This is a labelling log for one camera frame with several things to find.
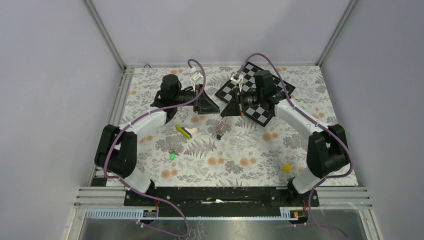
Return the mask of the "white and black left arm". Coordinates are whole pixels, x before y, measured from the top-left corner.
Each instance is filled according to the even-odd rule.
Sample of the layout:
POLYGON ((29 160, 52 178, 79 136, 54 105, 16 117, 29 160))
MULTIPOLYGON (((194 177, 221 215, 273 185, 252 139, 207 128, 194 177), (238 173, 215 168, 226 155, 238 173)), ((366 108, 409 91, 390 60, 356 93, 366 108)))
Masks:
POLYGON ((155 192, 149 177, 137 168, 137 145, 152 130, 167 124, 177 113, 179 107, 193 106, 199 115, 217 114, 220 108, 205 93, 204 74, 195 72, 190 77, 191 86, 182 88, 175 74, 162 78, 148 112, 140 117, 115 126, 104 127, 94 157, 94 164, 102 168, 105 177, 122 179, 130 188, 137 190, 136 199, 144 206, 152 204, 155 192))

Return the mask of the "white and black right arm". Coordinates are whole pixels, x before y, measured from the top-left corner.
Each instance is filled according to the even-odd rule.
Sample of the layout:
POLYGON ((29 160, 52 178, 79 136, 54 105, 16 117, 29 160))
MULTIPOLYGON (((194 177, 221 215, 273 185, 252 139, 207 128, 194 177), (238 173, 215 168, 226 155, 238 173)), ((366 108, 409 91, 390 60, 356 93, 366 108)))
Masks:
POLYGON ((287 90, 277 90, 274 77, 268 70, 253 74, 254 88, 244 88, 243 78, 233 75, 231 81, 238 85, 230 90, 231 100, 221 112, 222 117, 242 116, 248 108, 260 107, 294 128, 308 140, 305 170, 289 180, 287 201, 293 206, 307 199, 307 192, 316 187, 331 173, 350 164, 346 133, 342 126, 324 126, 312 115, 294 105, 287 90))

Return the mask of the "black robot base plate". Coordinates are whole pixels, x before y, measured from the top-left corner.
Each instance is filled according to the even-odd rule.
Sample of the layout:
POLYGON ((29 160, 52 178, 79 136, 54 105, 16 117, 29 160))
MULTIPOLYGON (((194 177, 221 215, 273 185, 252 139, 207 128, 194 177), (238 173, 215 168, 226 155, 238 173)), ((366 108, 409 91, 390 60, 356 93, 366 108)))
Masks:
POLYGON ((319 207, 317 193, 296 194, 286 187, 154 187, 148 198, 127 190, 124 206, 152 207, 159 217, 284 217, 283 211, 319 207))

